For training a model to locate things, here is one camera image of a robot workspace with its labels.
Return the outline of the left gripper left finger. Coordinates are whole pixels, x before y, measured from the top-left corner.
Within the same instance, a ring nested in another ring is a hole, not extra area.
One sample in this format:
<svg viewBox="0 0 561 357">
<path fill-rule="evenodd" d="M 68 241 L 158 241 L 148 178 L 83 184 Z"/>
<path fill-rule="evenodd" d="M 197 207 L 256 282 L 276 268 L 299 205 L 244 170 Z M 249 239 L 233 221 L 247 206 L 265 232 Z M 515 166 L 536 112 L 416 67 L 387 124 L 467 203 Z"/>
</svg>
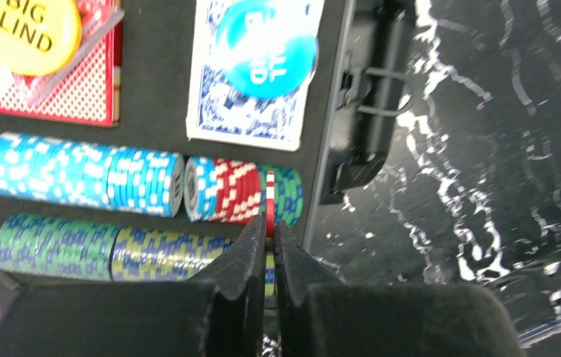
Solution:
<svg viewBox="0 0 561 357">
<path fill-rule="evenodd" d="M 0 356 L 260 356 L 266 223 L 183 282 L 26 286 L 0 321 Z"/>
</svg>

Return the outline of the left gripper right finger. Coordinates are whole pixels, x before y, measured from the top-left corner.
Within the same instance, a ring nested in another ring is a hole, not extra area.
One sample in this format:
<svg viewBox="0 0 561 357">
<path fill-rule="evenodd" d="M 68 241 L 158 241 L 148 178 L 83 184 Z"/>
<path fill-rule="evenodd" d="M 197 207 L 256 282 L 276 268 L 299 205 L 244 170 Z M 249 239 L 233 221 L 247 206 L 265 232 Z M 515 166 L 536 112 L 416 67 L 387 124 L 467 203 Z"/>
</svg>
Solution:
<svg viewBox="0 0 561 357">
<path fill-rule="evenodd" d="M 523 356 L 506 309 L 468 283 L 347 284 L 275 228 L 283 356 Z"/>
</svg>

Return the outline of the red white chip hundred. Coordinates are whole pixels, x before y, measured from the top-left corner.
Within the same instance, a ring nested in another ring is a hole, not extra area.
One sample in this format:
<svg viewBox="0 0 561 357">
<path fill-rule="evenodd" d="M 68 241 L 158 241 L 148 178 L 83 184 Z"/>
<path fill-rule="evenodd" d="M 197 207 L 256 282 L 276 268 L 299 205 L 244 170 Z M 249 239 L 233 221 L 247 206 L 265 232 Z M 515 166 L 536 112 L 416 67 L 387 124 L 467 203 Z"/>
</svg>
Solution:
<svg viewBox="0 0 561 357">
<path fill-rule="evenodd" d="M 272 238 L 275 229 L 275 172 L 266 173 L 266 237 Z"/>
</svg>

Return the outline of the blue playing card deck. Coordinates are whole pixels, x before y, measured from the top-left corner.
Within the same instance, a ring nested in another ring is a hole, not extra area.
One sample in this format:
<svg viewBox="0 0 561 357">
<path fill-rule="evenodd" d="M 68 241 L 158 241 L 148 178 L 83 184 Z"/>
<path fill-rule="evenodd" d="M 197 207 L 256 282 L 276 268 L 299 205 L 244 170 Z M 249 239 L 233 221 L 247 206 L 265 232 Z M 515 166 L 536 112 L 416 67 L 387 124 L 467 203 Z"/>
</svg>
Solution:
<svg viewBox="0 0 561 357">
<path fill-rule="evenodd" d="M 216 33 L 222 17 L 237 1 L 196 3 L 186 129 L 190 139 L 218 141 L 294 152 L 301 143 L 309 85 L 314 72 L 294 92 L 264 100 L 245 95 L 225 78 L 215 54 Z M 324 2 L 316 8 L 313 26 L 318 28 Z"/>
</svg>

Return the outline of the black poker set case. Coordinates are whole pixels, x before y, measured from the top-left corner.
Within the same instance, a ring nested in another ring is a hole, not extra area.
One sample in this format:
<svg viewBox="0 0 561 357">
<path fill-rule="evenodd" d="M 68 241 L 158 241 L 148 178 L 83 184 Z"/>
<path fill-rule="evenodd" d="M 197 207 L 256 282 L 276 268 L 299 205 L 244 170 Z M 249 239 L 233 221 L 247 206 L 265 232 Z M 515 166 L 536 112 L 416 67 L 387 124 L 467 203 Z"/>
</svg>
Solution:
<svg viewBox="0 0 561 357">
<path fill-rule="evenodd" d="M 310 83 L 301 145 L 296 152 L 189 140 L 186 136 L 194 1 L 125 1 L 122 44 L 121 123 L 111 129 L 54 123 L 0 114 L 0 134 L 26 132 L 131 147 L 147 147 L 190 155 L 231 158 L 295 167 L 307 197 L 293 234 L 310 244 L 315 209 L 335 178 L 331 135 L 356 112 L 342 106 L 342 78 L 365 57 L 378 54 L 402 70 L 415 28 L 412 1 L 327 1 L 319 28 L 319 60 Z M 0 321 L 26 286 L 87 284 L 0 272 Z"/>
</svg>

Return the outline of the red playing card deck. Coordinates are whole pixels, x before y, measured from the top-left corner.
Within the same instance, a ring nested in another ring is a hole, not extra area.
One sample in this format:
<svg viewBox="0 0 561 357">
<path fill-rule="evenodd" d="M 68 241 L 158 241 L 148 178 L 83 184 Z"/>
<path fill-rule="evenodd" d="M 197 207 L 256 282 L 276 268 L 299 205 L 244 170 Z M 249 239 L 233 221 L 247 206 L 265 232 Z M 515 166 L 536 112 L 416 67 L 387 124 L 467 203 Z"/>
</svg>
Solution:
<svg viewBox="0 0 561 357">
<path fill-rule="evenodd" d="M 122 24 L 116 25 L 89 55 L 35 106 L 19 95 L 7 66 L 0 63 L 0 113 L 111 127 L 120 121 Z"/>
</svg>

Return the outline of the blue round button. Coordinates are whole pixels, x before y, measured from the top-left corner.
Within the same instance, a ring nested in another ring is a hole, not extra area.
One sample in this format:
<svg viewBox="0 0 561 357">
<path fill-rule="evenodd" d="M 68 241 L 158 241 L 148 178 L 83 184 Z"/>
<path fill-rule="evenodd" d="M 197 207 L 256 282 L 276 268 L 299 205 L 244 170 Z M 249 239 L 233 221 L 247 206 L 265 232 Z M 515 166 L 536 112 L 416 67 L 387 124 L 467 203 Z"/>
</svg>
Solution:
<svg viewBox="0 0 561 357">
<path fill-rule="evenodd" d="M 310 1 L 237 1 L 217 28 L 215 54 L 239 92 L 270 100 L 294 92 L 314 72 L 318 40 Z"/>
</svg>

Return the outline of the yellow dealer button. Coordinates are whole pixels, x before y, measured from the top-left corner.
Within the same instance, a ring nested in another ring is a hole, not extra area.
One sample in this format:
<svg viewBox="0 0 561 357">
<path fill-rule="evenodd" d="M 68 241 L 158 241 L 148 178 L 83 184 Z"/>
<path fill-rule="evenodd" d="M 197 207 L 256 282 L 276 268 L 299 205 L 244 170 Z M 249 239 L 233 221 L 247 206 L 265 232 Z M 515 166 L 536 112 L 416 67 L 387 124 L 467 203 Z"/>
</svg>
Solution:
<svg viewBox="0 0 561 357">
<path fill-rule="evenodd" d="M 75 1 L 0 0 L 0 63 L 16 74 L 43 76 L 61 69 L 81 39 Z"/>
</svg>

